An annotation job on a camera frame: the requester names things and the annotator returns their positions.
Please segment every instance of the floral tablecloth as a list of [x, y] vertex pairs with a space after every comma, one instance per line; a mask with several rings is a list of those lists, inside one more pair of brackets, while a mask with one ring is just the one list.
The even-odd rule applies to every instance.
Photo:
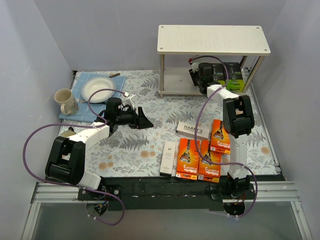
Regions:
[[[93, 72], [112, 74], [112, 71]], [[158, 94], [159, 72], [156, 70], [119, 71], [126, 76], [123, 90], [139, 95], [134, 99], [135, 106], [141, 106], [144, 114], [154, 124], [154, 128], [137, 130], [128, 126], [119, 126], [109, 138], [100, 141], [86, 152], [85, 168], [102, 177], [150, 177], [159, 176], [165, 141], [176, 142], [174, 165], [177, 164], [179, 140], [184, 136], [176, 133], [179, 121], [195, 123], [204, 96], [165, 96]], [[266, 132], [262, 126], [261, 116], [251, 101], [255, 126], [249, 136], [247, 145], [248, 166], [257, 175], [274, 175], [274, 157], [270, 150]], [[215, 102], [207, 104], [200, 123], [211, 129], [213, 119], [222, 120], [222, 107]], [[63, 123], [79, 124], [77, 121], [63, 120]], [[75, 128], [78, 133], [83, 128]], [[67, 131], [61, 127], [59, 134]], [[230, 156], [224, 154], [222, 162], [229, 162]], [[221, 173], [226, 175], [229, 166], [222, 166]]]

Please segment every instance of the white wall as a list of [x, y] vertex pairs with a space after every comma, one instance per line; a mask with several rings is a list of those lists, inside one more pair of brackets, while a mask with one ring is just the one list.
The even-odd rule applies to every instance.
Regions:
[[286, 0], [34, 1], [73, 70], [114, 71], [159, 68], [161, 24], [261, 25], [267, 34]]
[[[36, 128], [59, 122], [56, 90], [70, 87], [72, 72], [32, 0], [0, 0], [0, 239], [22, 236], [35, 188], [22, 148]], [[40, 132], [28, 148], [35, 173], [45, 165], [58, 130]]]
[[254, 78], [281, 169], [294, 180], [313, 239], [320, 239], [320, 2], [286, 1]]

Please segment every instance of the orange box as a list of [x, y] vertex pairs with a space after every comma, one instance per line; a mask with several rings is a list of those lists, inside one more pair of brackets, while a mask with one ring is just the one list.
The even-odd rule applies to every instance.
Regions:
[[[197, 141], [197, 144], [200, 149], [200, 141]], [[198, 166], [199, 154], [195, 140], [181, 138], [175, 176], [177, 178], [197, 180]]]
[[223, 122], [218, 119], [213, 120], [210, 150], [222, 154], [230, 154], [230, 140]]
[[[214, 163], [221, 163], [221, 153], [210, 151], [210, 143], [208, 140], [203, 140], [201, 143], [201, 155], [205, 159]], [[206, 162], [202, 158], [199, 160], [198, 179], [207, 182], [219, 183], [221, 175], [221, 166]]]

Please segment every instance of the blue cloth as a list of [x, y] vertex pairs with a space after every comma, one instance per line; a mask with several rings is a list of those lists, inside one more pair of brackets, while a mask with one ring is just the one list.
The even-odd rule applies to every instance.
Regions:
[[[80, 101], [84, 101], [83, 97], [81, 96], [81, 89], [82, 86], [89, 81], [90, 79], [96, 78], [96, 77], [105, 77], [106, 75], [103, 74], [95, 74], [95, 73], [88, 73], [88, 72], [82, 72], [79, 76], [79, 79], [77, 80], [75, 86], [73, 87], [72, 94], [76, 99], [79, 99]], [[122, 91], [122, 88], [124, 87], [126, 76], [116, 76], [112, 78], [115, 83], [115, 89]], [[113, 98], [119, 98], [120, 92], [115, 92], [112, 97]], [[60, 119], [67, 119], [67, 120], [75, 120], [79, 122], [87, 122], [87, 123], [93, 123], [96, 120], [96, 116], [90, 111], [88, 107], [88, 103], [78, 103], [79, 105], [79, 111], [75, 115], [64, 115], [60, 113], [59, 118]], [[97, 104], [92, 103], [91, 104], [92, 109], [94, 112], [99, 114], [101, 111], [106, 109], [105, 104]]]

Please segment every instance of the white plate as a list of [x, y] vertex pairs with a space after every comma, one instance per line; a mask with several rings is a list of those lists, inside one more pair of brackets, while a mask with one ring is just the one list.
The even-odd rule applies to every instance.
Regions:
[[[116, 89], [115, 82], [110, 77], [95, 77], [87, 81], [81, 88], [81, 96], [87, 102], [90, 96], [100, 89]], [[110, 98], [114, 91], [101, 91], [96, 93], [90, 100], [90, 103], [101, 103]]]

